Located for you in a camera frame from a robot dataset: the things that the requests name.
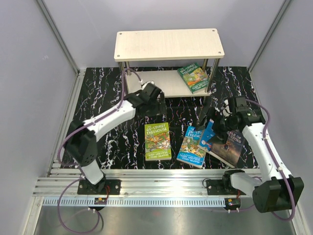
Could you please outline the blue thin children's book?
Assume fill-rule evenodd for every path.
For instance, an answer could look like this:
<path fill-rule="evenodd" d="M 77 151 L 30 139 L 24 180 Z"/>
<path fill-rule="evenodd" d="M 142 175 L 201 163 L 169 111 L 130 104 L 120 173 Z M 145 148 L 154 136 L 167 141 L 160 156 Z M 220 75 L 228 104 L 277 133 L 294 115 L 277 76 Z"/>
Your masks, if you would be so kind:
<path fill-rule="evenodd" d="M 213 145 L 212 142 L 210 142 L 209 140 L 215 136 L 215 133 L 212 129 L 213 124 L 214 122 L 212 120 L 208 122 L 206 129 L 202 132 L 198 144 L 198 148 L 202 149 L 207 153 L 211 150 L 211 147 Z"/>

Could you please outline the blue 26-Storey Treehouse book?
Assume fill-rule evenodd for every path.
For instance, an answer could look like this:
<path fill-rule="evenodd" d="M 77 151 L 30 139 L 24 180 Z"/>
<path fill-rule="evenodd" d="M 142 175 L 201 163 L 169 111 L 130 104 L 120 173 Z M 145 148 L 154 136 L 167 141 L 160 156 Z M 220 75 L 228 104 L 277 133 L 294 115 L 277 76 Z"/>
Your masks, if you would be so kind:
<path fill-rule="evenodd" d="M 195 131 L 194 127 L 188 126 L 176 157 L 177 161 L 202 168 L 206 152 L 198 147 L 201 134 L 202 131 Z"/>

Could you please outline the light green 65-Storey Treehouse book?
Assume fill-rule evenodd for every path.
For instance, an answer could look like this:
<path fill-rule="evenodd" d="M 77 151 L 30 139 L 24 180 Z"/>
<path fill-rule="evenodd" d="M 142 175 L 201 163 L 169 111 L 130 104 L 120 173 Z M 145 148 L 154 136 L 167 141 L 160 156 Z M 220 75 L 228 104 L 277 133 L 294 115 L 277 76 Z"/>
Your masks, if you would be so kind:
<path fill-rule="evenodd" d="M 145 124 L 145 160 L 162 161 L 172 158 L 169 124 Z"/>

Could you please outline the dark Tale of Two Cities book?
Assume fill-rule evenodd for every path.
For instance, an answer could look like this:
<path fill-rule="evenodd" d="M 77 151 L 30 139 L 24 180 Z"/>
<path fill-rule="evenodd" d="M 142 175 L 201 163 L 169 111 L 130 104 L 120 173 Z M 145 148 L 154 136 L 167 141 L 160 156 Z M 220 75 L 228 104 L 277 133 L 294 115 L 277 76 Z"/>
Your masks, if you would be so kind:
<path fill-rule="evenodd" d="M 225 144 L 214 143 L 209 154 L 225 163 L 231 168 L 236 168 L 245 138 L 239 131 L 229 131 Z"/>

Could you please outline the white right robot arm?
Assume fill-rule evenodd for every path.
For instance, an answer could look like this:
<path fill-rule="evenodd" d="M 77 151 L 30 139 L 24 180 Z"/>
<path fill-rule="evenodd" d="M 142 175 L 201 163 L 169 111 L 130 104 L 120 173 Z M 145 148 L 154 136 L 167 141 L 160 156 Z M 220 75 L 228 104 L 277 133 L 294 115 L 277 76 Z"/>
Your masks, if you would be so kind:
<path fill-rule="evenodd" d="M 203 106 L 198 110 L 199 121 L 196 130 L 203 130 L 213 121 L 214 136 L 211 143 L 225 144 L 230 131 L 239 131 L 248 142 L 261 171 L 261 179 L 249 176 L 243 170 L 233 169 L 225 171 L 222 176 L 222 190 L 226 194 L 233 194 L 237 190 L 243 192 L 253 200 L 258 212 L 289 210 L 290 221 L 296 212 L 296 205 L 304 189 L 304 182 L 300 177 L 294 177 L 283 164 L 270 136 L 268 125 L 270 115 L 264 116 L 266 108 L 254 102 L 258 109 L 249 108 L 251 101 L 245 96 L 232 96 L 227 99 L 228 115 L 213 107 L 205 97 Z"/>

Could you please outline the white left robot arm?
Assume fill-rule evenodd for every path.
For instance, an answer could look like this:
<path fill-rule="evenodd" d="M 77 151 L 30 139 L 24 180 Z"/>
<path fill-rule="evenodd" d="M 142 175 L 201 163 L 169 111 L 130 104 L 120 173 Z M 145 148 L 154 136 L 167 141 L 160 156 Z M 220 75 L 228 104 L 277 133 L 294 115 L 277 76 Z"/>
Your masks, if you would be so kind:
<path fill-rule="evenodd" d="M 71 123 L 73 131 L 66 137 L 63 148 L 78 164 L 92 193 L 101 194 L 106 188 L 105 173 L 96 160 L 97 142 L 110 130 L 134 117 L 163 115 L 165 112 L 164 92 L 149 81 L 138 91 L 123 96 L 118 104 L 98 116 Z"/>

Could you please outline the dark green Treehouse book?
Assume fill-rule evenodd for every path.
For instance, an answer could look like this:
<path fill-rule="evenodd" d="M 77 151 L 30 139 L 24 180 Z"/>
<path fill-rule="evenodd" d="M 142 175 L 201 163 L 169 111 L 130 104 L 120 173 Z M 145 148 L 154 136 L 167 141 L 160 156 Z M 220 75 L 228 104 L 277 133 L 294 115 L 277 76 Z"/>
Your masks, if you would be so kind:
<path fill-rule="evenodd" d="M 192 94 L 205 89 L 208 85 L 208 76 L 198 63 L 181 67 L 177 69 L 177 72 Z"/>

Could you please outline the white wooden two-tier shelf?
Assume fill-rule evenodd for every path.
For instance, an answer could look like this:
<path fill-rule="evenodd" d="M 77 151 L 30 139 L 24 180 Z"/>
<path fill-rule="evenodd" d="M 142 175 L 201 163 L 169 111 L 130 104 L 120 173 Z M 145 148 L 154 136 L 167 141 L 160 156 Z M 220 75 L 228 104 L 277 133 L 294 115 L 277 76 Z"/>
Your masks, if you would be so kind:
<path fill-rule="evenodd" d="M 202 68 L 214 59 L 209 78 L 215 76 L 224 49 L 215 28 L 119 31 L 116 35 L 114 60 L 120 68 L 129 68 L 130 62 L 202 59 Z M 209 87 L 191 93 L 175 70 L 129 72 L 126 77 L 127 91 L 140 89 L 138 78 L 154 81 L 166 97 L 208 96 Z"/>

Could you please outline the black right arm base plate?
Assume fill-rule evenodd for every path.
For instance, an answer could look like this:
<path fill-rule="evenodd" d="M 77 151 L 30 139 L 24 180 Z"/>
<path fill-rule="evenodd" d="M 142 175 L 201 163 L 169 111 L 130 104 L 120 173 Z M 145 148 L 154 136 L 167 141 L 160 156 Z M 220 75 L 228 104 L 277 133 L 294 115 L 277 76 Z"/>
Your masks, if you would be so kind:
<path fill-rule="evenodd" d="M 242 191 L 232 186 L 225 186 L 222 179 L 205 178 L 202 181 L 202 186 L 205 187 L 207 195 L 209 196 L 237 196 L 246 195 L 246 193 L 248 193 L 251 197 L 253 192 L 251 188 Z"/>

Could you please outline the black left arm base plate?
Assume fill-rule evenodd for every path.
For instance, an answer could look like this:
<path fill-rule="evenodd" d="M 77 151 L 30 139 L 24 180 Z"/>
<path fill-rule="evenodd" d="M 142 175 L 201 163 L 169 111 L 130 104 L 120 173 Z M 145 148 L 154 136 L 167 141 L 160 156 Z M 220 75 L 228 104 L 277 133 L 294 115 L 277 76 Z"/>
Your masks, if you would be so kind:
<path fill-rule="evenodd" d="M 121 180 L 106 179 L 93 185 L 88 180 L 84 179 L 79 182 L 78 195 L 119 195 L 121 189 Z"/>

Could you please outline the aluminium front rail frame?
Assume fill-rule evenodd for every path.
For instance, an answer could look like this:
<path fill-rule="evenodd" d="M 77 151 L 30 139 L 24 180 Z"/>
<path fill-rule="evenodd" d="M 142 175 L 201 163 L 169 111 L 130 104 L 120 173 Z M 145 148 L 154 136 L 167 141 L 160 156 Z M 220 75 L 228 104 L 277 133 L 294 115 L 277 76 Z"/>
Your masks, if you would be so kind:
<path fill-rule="evenodd" d="M 204 178 L 219 179 L 223 169 L 204 170 L 106 170 L 109 179 L 121 180 L 119 195 L 132 198 L 223 198 L 209 196 L 202 186 Z M 221 207 L 101 207 L 101 218 L 86 212 L 86 206 L 44 206 L 45 197 L 93 197 L 77 194 L 79 172 L 62 168 L 53 159 L 46 177 L 37 180 L 25 229 L 25 235 L 64 235 L 59 218 L 79 231 L 90 229 L 96 222 L 97 235 L 122 234 L 204 234 L 204 235 L 308 235 L 307 220 L 300 205 L 295 217 L 283 222 L 271 214 L 261 214 L 250 207 L 250 199 L 242 197 L 241 212 L 226 212 Z"/>

